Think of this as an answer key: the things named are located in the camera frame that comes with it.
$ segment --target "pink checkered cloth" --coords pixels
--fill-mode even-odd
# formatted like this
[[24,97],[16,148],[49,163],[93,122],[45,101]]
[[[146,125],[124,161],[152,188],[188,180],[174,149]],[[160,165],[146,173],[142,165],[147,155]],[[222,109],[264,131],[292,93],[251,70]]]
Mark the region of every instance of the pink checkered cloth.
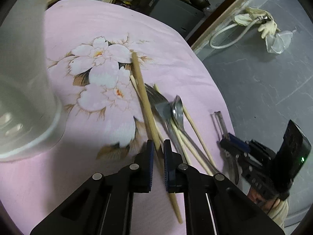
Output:
[[[221,135],[210,114],[221,110],[233,133],[226,104],[204,65],[175,30],[114,4],[62,0],[46,11],[45,45],[52,88],[68,114],[65,133],[40,155],[0,164],[0,199],[25,235],[94,173],[109,175],[130,164],[147,140],[139,100],[129,81],[131,51],[140,58],[146,83],[156,83],[168,100],[180,95],[218,169],[223,169],[217,146]],[[187,121],[185,128],[201,146]],[[184,217],[183,195],[177,198]],[[134,195],[131,233],[186,234],[157,169],[151,193]]]

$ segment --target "hose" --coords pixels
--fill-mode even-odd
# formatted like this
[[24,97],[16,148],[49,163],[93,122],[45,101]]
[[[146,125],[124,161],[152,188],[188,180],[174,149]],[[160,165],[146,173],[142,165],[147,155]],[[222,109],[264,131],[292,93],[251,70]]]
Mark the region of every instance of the hose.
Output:
[[261,19],[260,17],[257,17],[256,19],[254,19],[249,25],[246,26],[246,28],[243,30],[243,32],[242,32],[235,40],[233,40],[232,42],[230,42],[230,43],[228,43],[228,44],[225,44],[225,45],[222,45],[222,46],[214,46],[214,45],[212,44],[212,42],[213,42],[213,40],[215,39],[215,37],[216,37],[217,35],[221,34],[222,32],[225,32],[225,31],[228,30],[228,29],[231,29],[231,28],[237,26],[238,24],[237,24],[237,23],[231,24],[231,25],[229,25],[229,26],[223,28],[222,30],[218,31],[216,34],[214,34],[214,35],[211,37],[211,39],[210,39],[210,41],[209,41],[210,47],[211,47],[211,48],[215,48],[215,49],[222,49],[222,48],[228,48],[228,47],[230,47],[231,45],[233,45],[233,44],[235,44],[237,41],[239,41],[239,40],[247,33],[247,31],[249,31],[249,29],[250,29],[256,22],[258,22],[258,21],[260,21],[260,20],[262,20],[262,19]]

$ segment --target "clear plastic bag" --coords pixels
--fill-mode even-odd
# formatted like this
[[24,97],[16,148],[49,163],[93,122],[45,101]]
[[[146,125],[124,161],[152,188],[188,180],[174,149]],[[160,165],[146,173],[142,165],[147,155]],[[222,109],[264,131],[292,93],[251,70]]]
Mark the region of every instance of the clear plastic bag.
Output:
[[281,54],[289,47],[292,36],[293,32],[291,31],[283,31],[275,35],[267,35],[265,38],[267,52]]

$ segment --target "metal spoon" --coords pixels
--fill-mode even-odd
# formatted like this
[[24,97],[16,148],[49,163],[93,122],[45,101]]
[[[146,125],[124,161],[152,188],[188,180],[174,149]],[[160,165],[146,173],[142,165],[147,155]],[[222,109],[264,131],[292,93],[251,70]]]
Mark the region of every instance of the metal spoon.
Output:
[[200,150],[197,144],[192,140],[192,138],[188,135],[188,133],[184,129],[184,109],[183,109],[183,102],[179,96],[176,96],[173,104],[172,104],[172,115],[173,120],[178,127],[178,129],[186,136],[188,141],[192,144],[195,150],[198,152],[198,155],[205,161],[205,163],[209,166],[210,170],[213,173],[220,173],[212,163],[208,160],[208,158],[204,155],[204,153]]

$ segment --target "floral tablecloth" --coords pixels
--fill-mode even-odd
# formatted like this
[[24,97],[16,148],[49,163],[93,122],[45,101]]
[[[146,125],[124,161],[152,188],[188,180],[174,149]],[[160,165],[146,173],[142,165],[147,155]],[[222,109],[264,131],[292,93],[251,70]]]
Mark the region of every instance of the floral tablecloth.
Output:
[[[139,56],[146,83],[157,83],[168,100],[181,96],[218,168],[224,169],[217,146],[220,131],[210,114],[221,110],[233,132],[226,104],[204,65],[175,30],[121,6],[62,0],[46,11],[45,45],[51,85],[68,114],[64,135],[38,156],[0,164],[0,199],[25,235],[92,174],[112,174],[131,163],[147,140],[129,80],[131,51]],[[200,146],[188,122],[185,127]],[[183,196],[177,198],[184,216]],[[151,193],[134,196],[131,233],[186,233],[157,169]]]

